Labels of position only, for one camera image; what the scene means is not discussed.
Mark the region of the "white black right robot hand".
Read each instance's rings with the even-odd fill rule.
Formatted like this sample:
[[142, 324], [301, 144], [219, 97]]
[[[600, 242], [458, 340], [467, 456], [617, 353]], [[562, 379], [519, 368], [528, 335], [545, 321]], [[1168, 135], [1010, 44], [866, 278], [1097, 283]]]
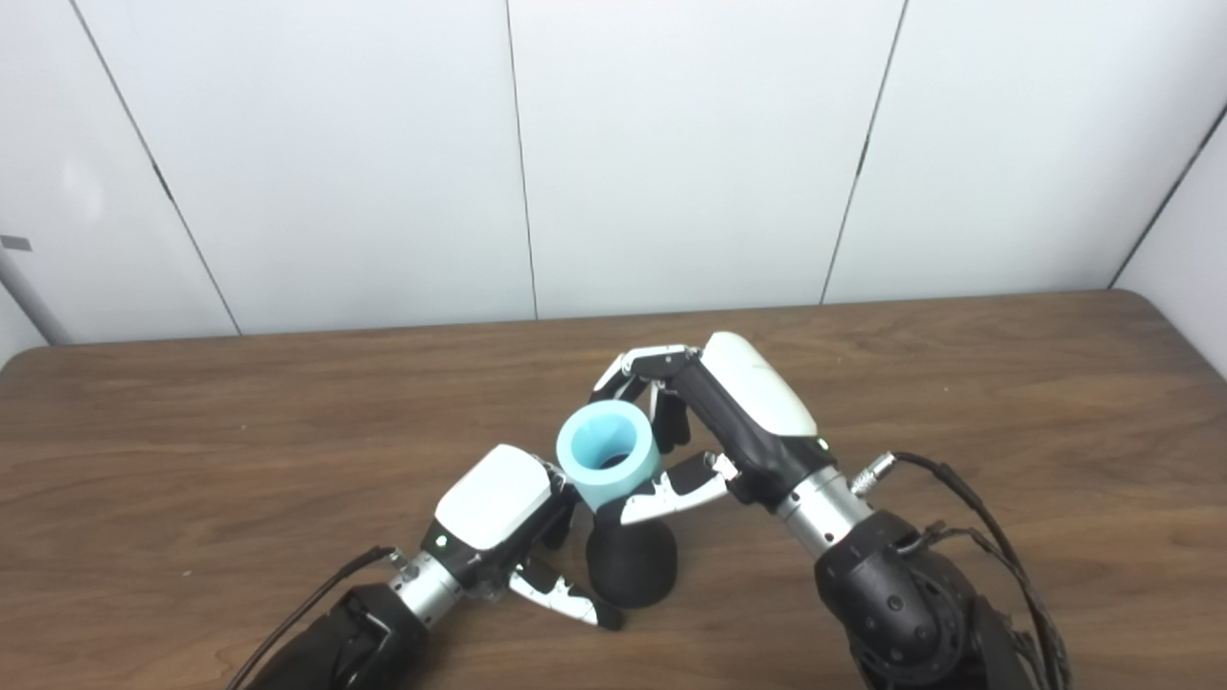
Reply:
[[589, 399], [632, 403], [644, 390], [650, 392], [649, 431], [658, 451], [690, 442], [691, 416], [719, 448], [699, 451], [609, 498], [594, 511], [600, 527], [680, 514], [728, 495], [775, 510], [837, 475], [805, 403], [737, 333], [714, 333], [703, 347], [674, 344], [618, 354]]

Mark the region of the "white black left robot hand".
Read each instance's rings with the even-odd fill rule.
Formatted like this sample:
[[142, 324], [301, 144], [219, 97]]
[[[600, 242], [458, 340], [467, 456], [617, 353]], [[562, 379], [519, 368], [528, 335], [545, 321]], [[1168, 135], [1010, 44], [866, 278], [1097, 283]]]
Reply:
[[443, 494], [400, 597], [427, 626], [456, 602], [504, 591], [566, 618], [618, 632], [625, 616], [534, 550], [569, 537], [580, 495], [558, 467], [498, 444]]

